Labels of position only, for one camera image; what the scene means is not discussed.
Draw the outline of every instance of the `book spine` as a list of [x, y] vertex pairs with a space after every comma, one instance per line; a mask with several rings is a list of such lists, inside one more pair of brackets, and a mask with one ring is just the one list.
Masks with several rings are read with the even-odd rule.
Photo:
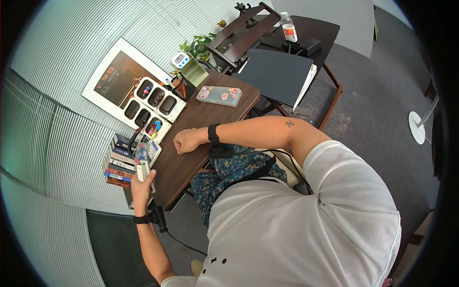
[[112, 163], [109, 163], [108, 167], [111, 168], [111, 169], [114, 169], [114, 170], [122, 171], [122, 172], [127, 173], [127, 174], [135, 174], [135, 171], [133, 171], [133, 170], [125, 169], [125, 168], [122, 168], [120, 166], [114, 165]]
[[118, 154], [118, 153], [116, 153], [116, 152], [112, 152], [112, 153], [110, 154], [110, 156], [111, 156], [112, 158], [116, 159], [116, 160], [120, 160], [120, 161], [125, 162], [125, 163], [128, 163], [128, 164], [132, 164], [132, 165], [135, 164], [134, 159], [125, 157], [124, 155]]
[[111, 173], [111, 174], [120, 175], [120, 176], [122, 176], [122, 177], [129, 177], [129, 178], [132, 178], [132, 177], [134, 176], [133, 174], [124, 172], [124, 171], [122, 171], [122, 170], [110, 168], [110, 167], [109, 167], [109, 168], [106, 168], [105, 171], [108, 171], [108, 172]]
[[125, 155], [125, 156], [129, 156], [129, 153], [127, 151], [125, 151], [124, 149], [122, 148], [119, 148], [119, 147], [114, 147], [113, 148], [113, 152], [116, 152], [118, 154], [121, 154], [121, 155]]
[[129, 170], [135, 171], [135, 167], [133, 165], [121, 162], [121, 161], [113, 159], [113, 158], [110, 159], [110, 163], [112, 163], [114, 165], [117, 165], [117, 166], [119, 166], [121, 168], [124, 168], [124, 169], [129, 169]]
[[124, 188], [129, 188], [129, 185], [130, 185], [126, 181], [118, 180], [118, 179], [112, 178], [112, 177], [107, 177], [107, 183], [113, 184], [113, 185], [116, 185], [116, 186], [120, 186], [120, 187], [124, 187]]
[[[119, 148], [122, 148], [124, 150], [128, 150], [128, 144], [129, 144], [129, 140], [128, 138], [122, 136], [122, 135], [117, 135], [115, 134], [115, 137], [113, 138], [114, 142], [115, 142], [115, 145]], [[133, 145], [131, 146], [131, 150], [132, 151], [135, 151], [135, 142], [133, 143]]]
[[109, 173], [108, 171], [104, 172], [104, 175], [112, 177], [112, 178], [116, 178], [118, 180], [124, 180], [124, 181], [127, 181], [127, 182], [131, 182], [131, 178], [130, 177], [124, 177], [124, 176], [120, 176], [120, 175], [117, 175], [117, 174], [112, 174], [112, 173]]

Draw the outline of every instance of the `black box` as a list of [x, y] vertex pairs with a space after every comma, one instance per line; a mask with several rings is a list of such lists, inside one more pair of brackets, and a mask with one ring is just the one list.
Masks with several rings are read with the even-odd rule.
[[304, 51], [300, 54], [301, 56], [310, 57], [312, 54], [317, 52], [322, 45], [320, 44], [320, 40], [309, 38], [306, 42], [300, 45]]

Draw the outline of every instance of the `water bottle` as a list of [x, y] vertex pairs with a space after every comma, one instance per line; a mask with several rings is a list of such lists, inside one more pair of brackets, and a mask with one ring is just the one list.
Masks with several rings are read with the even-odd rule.
[[284, 31], [285, 39], [291, 42], [298, 41], [297, 31], [295, 30], [295, 25], [293, 25], [293, 21], [288, 16], [288, 13], [282, 12], [280, 15], [281, 15], [280, 24], [282, 25], [282, 30]]

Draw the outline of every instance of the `fist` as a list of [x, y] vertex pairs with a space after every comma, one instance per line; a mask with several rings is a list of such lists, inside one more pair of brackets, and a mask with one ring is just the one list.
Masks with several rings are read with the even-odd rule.
[[155, 176], [156, 170], [152, 169], [144, 182], [139, 181], [137, 173], [135, 173], [131, 179], [132, 201], [134, 203], [134, 212], [136, 216], [143, 216], [138, 215], [138, 213], [144, 213], [146, 211], [146, 204], [150, 197], [150, 185], [155, 179]]
[[206, 142], [208, 142], [207, 128], [184, 129], [174, 137], [174, 145], [178, 154], [192, 152]]

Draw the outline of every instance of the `white t-shirt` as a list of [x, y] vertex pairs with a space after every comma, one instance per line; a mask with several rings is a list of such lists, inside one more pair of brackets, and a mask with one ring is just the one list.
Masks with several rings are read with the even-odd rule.
[[381, 177], [338, 141], [317, 145], [303, 170], [313, 195], [265, 180], [225, 190], [211, 209], [199, 278], [161, 286], [380, 287], [401, 236]]

